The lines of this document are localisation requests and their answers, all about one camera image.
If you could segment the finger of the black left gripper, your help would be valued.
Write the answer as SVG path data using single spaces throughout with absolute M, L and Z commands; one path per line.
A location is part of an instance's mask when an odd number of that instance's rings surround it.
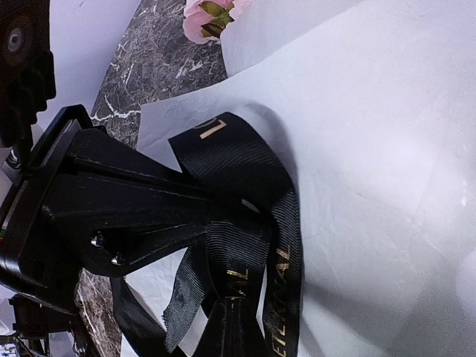
M 84 268 L 122 277 L 203 239 L 211 203 L 192 187 L 62 174 L 42 215 Z
M 188 175 L 152 160 L 96 128 L 77 132 L 70 146 L 70 157 L 83 171 L 181 193 L 209 192 Z

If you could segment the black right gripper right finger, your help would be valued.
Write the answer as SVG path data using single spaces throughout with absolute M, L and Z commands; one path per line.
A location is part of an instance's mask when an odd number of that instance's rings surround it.
M 257 323 L 259 298 L 208 295 L 202 309 L 208 318 L 193 355 L 195 357 L 267 356 L 263 333 Z

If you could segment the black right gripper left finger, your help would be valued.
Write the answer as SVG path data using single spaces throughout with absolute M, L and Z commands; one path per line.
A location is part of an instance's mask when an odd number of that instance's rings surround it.
M 139 304 L 126 281 L 111 278 L 116 323 L 137 356 L 171 356 L 164 346 L 165 331 Z

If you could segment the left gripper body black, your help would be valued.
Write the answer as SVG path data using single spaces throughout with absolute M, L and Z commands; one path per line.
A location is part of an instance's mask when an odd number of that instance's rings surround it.
M 69 249 L 42 216 L 42 206 L 62 168 L 75 135 L 92 128 L 82 105 L 59 111 L 14 175 L 1 204 L 1 286 L 58 312 L 77 312 L 82 265 L 78 248 Z

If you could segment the black ribbon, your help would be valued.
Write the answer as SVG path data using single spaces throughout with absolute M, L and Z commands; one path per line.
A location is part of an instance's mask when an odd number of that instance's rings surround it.
M 257 296 L 267 356 L 296 356 L 303 243 L 295 186 L 269 145 L 226 112 L 170 140 L 182 171 L 218 197 L 205 241 L 189 247 L 164 311 L 173 352 L 208 295 Z

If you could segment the small pink fake rose stem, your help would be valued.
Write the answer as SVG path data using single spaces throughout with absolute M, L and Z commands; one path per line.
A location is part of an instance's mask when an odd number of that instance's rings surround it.
M 196 44 L 218 41 L 226 27 L 237 20 L 251 1 L 212 0 L 186 1 L 184 8 L 184 35 Z

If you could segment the translucent white wrapping paper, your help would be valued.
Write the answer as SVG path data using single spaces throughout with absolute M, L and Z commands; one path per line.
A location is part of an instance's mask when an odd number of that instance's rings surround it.
M 475 354 L 475 3 L 265 1 L 228 79 L 144 105 L 139 150 L 223 112 L 300 197 L 300 356 Z

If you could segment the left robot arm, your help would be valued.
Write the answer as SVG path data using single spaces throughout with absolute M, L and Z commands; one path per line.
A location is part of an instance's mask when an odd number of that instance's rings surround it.
M 200 241 L 211 195 L 94 126 L 83 106 L 54 118 L 29 161 L 4 165 L 1 283 L 15 331 L 45 339 L 86 329 L 80 272 L 120 278 Z

